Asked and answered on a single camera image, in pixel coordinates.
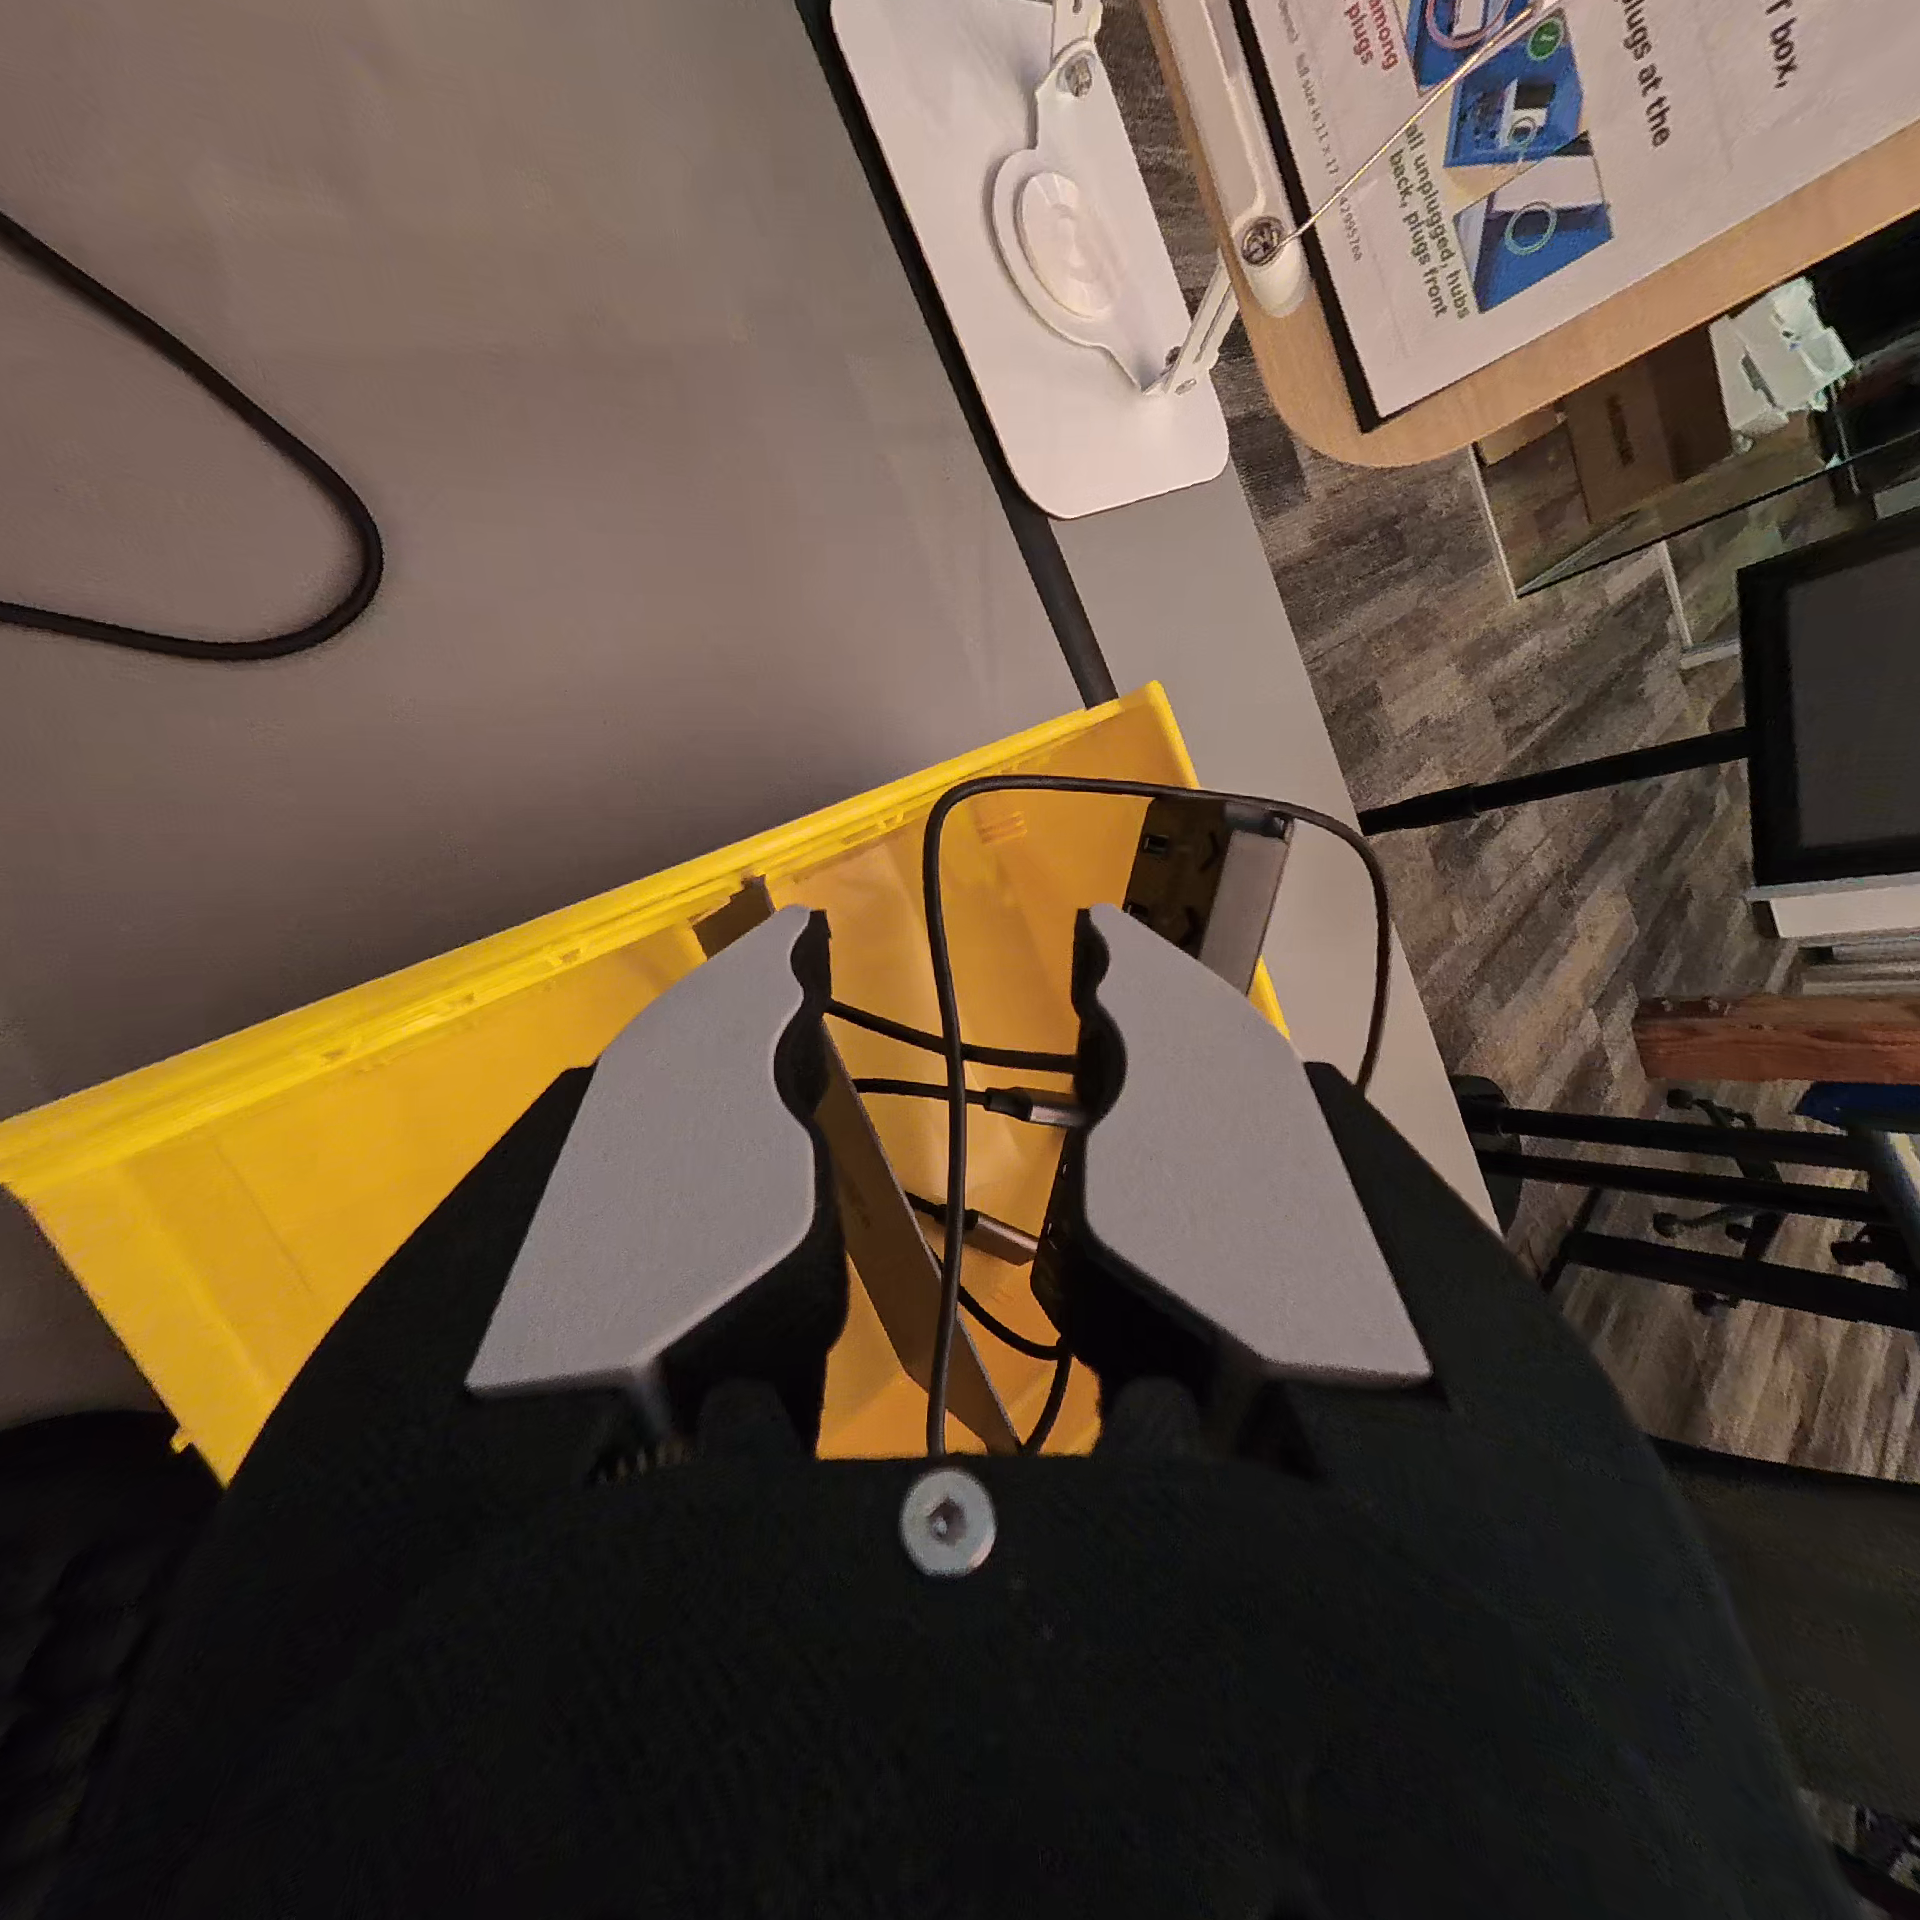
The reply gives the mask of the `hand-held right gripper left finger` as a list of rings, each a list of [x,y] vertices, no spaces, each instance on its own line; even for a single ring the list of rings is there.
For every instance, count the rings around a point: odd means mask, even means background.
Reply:
[[[770,1390],[806,1452],[848,1324],[826,1006],[801,902],[743,930],[604,1050],[467,1373],[486,1402],[610,1390],[651,1442]]]

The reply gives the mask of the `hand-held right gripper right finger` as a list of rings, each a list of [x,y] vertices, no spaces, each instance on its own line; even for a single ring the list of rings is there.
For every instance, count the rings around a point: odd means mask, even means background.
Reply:
[[[1072,932],[1083,1128],[1054,1209],[1054,1321],[1104,1433],[1171,1390],[1232,1449],[1286,1386],[1427,1390],[1433,1362],[1292,1041],[1121,907]]]

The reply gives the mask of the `black usb cable metal plugs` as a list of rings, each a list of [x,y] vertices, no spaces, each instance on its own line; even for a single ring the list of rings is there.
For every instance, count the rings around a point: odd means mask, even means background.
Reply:
[[[839,1025],[854,1026],[863,1034],[872,1034],[881,1041],[897,1042],[927,1057],[939,1053],[944,1050],[944,1042],[937,1034],[929,1034],[918,1026],[874,1016],[839,998],[830,1001],[828,1016]],[[988,1066],[1006,1069],[1026,1068],[1038,1073],[1063,1074],[1070,1062],[1063,1053],[1042,1053],[1020,1046],[968,1046],[968,1066]],[[854,1078],[854,1090],[863,1100],[898,1097],[936,1102],[944,1109],[951,1106],[950,1085],[944,1081],[932,1078],[859,1074]],[[1024,1124],[1047,1128],[1056,1131],[1070,1131],[1083,1120],[1083,1113],[1078,1106],[1078,1102],[1068,1092],[1056,1089],[968,1089],[964,1102],[971,1109],[999,1116],[1004,1120],[1017,1120]],[[1010,1221],[988,1213],[974,1205],[962,1205],[960,1219],[962,1242],[971,1252],[1006,1267],[1032,1267],[1038,1259],[1038,1237],[1016,1228]],[[1040,1409],[1034,1429],[1020,1435],[1017,1442],[1020,1454],[1040,1454],[1065,1410],[1068,1388],[1072,1380],[1072,1357],[1068,1355],[1063,1339],[1058,1336],[1054,1339],[1040,1339],[1010,1325],[1004,1317],[999,1317],[985,1304],[982,1304],[968,1283],[959,1284],[955,1313],[959,1325],[964,1325],[970,1336],[985,1336],[1008,1353],[1020,1353],[1034,1362],[1050,1362],[1051,1377],[1047,1382],[1047,1400]]]

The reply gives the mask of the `yellow plastic bin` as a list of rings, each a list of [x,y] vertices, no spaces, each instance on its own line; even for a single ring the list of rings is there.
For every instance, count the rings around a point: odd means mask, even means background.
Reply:
[[[828,915],[836,998],[932,1030],[923,820],[984,776],[1198,786],[1148,683],[6,1120],[6,1188],[226,1481],[359,1290],[562,1073],[704,962],[696,926],[746,878],[776,907]],[[1072,1050],[1075,916],[1122,901],[1143,817],[1138,800],[1008,795],[950,820],[970,1050]],[[824,1452],[907,1452],[922,1418],[856,1283]]]

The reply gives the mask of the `black cable orange plugs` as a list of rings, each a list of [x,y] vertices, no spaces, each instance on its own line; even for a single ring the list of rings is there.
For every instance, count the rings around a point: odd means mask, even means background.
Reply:
[[[62,640],[100,644],[116,653],[151,656],[198,665],[263,665],[313,653],[351,630],[376,603],[387,572],[387,547],[374,509],[316,448],[275,418],[258,400],[247,395],[226,373],[217,370],[201,353],[179,338],[170,328],[116,294],[107,284],[82,269],[76,261],[43,243],[32,228],[2,214],[2,249],[26,269],[43,277],[58,290],[89,306],[137,346],[153,353],[174,373],[186,378],[212,400],[228,418],[238,421],[256,442],[276,452],[303,480],[329,505],[344,525],[354,572],[344,594],[307,625],[291,630],[252,640],[203,640],[166,630],[144,630],[127,622],[111,622],[91,614],[34,608],[16,601],[2,603],[2,625],[22,634],[42,634]]]

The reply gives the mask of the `black monitor stand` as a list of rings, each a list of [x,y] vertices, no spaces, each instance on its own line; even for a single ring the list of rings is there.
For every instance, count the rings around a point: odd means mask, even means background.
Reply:
[[[1425,833],[1444,825],[1460,825],[1504,809],[1586,797],[1625,784],[1659,781],[1667,777],[1690,776],[1694,771],[1720,769],[1723,764],[1745,761],[1748,754],[1751,729],[1727,728],[1697,737],[1681,737],[1632,752],[1585,760],[1532,776],[1459,784],[1419,797],[1368,808],[1361,814],[1361,833],[1368,837],[1380,837],[1392,833]]]

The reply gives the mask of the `wooden beam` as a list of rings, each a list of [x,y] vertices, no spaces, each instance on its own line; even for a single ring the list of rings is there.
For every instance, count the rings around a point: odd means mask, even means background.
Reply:
[[[1644,998],[1632,1037],[1651,1081],[1918,1083],[1914,995]]]

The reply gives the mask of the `black flat monitor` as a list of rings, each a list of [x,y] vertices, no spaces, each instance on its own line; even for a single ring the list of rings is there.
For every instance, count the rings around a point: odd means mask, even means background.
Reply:
[[[1915,873],[1918,509],[1737,573],[1760,888]]]

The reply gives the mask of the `white document stand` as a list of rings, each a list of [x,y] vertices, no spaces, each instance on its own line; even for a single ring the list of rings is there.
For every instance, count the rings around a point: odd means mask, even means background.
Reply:
[[[828,12],[1020,489],[1083,518],[1217,477],[1230,440],[1211,374],[1239,293],[1282,321],[1310,286],[1235,6],[1159,4],[1228,217],[1195,306],[1098,49],[1103,4]]]

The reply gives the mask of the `wooden document board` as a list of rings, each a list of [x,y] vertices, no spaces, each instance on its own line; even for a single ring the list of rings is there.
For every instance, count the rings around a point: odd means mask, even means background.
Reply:
[[[1224,253],[1228,217],[1203,161],[1182,84],[1174,78],[1162,4],[1146,4],[1143,14],[1200,182],[1217,246]],[[1814,185],[1687,252],[1668,267],[1602,299],[1583,318],[1550,330],[1543,338],[1510,353],[1482,373],[1459,380],[1392,418],[1366,424],[1361,395],[1350,380],[1334,332],[1330,293],[1314,269],[1314,252],[1310,249],[1312,228],[1330,206],[1347,197],[1350,187],[1337,185],[1320,208],[1308,208],[1258,43],[1255,65],[1255,92],[1275,146],[1296,238],[1303,240],[1308,252],[1310,286],[1302,306],[1282,321],[1255,316],[1248,304],[1251,298],[1239,293],[1242,323],[1266,395],[1282,424],[1303,444],[1345,464],[1406,467],[1482,442],[1623,363],[1655,353],[1675,337],[1708,328],[1723,314],[1762,294],[1776,281],[1787,281],[1814,267],[1820,258],[1897,224],[1914,214],[1918,204],[1915,122],[1865,155],[1848,161]]]

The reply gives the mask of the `small white box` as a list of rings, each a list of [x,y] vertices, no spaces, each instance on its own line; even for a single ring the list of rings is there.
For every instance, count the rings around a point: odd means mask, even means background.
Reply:
[[[1823,318],[1810,277],[1784,281],[1718,318],[1710,346],[1727,424],[1743,448],[1795,417],[1826,411],[1857,373],[1857,360]]]

